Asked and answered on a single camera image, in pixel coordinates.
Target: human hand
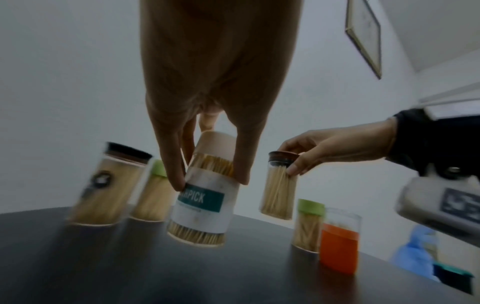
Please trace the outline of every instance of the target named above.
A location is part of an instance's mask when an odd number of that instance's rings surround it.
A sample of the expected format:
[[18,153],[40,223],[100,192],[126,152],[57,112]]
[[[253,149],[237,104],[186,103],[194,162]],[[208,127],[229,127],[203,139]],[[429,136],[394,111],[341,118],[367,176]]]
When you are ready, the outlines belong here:
[[190,162],[197,115],[200,129],[211,130],[223,110],[237,129],[234,177],[248,184],[301,8],[297,0],[141,0],[146,106],[175,190],[185,186],[181,150]]
[[287,174],[303,175],[328,162],[356,162],[386,157],[395,142],[397,119],[347,128],[312,130],[295,136],[279,151],[302,153]]

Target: black sleeve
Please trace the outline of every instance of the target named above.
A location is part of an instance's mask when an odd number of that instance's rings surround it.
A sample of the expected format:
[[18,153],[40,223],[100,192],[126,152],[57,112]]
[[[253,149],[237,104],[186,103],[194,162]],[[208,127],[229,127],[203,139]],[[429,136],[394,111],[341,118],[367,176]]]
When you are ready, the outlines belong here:
[[480,116],[432,121],[423,109],[401,111],[396,141],[387,160],[424,175],[428,164],[437,171],[456,167],[467,175],[480,173]]

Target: black circular logo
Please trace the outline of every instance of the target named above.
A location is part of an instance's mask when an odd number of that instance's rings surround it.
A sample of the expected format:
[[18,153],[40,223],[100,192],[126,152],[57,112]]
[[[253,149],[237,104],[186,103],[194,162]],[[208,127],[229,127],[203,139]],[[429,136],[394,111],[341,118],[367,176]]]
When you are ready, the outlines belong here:
[[96,189],[108,187],[113,180],[113,176],[108,171],[100,171],[91,178],[91,185]]

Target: tabletop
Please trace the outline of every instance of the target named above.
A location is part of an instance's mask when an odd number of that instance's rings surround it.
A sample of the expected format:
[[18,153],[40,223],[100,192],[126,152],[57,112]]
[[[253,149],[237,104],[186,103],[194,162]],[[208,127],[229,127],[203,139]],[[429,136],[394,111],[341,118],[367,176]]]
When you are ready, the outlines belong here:
[[68,210],[0,215],[0,303],[476,303],[365,254],[356,276],[333,272],[290,245],[291,229],[251,218],[200,248],[166,223],[67,225]]

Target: framed picture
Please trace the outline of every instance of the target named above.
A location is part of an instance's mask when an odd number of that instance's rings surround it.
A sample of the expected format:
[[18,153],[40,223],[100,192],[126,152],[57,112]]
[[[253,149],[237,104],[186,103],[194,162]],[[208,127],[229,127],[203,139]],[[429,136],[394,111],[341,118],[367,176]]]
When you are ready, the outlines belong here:
[[345,32],[378,79],[381,79],[382,41],[380,23],[367,0],[348,0]]

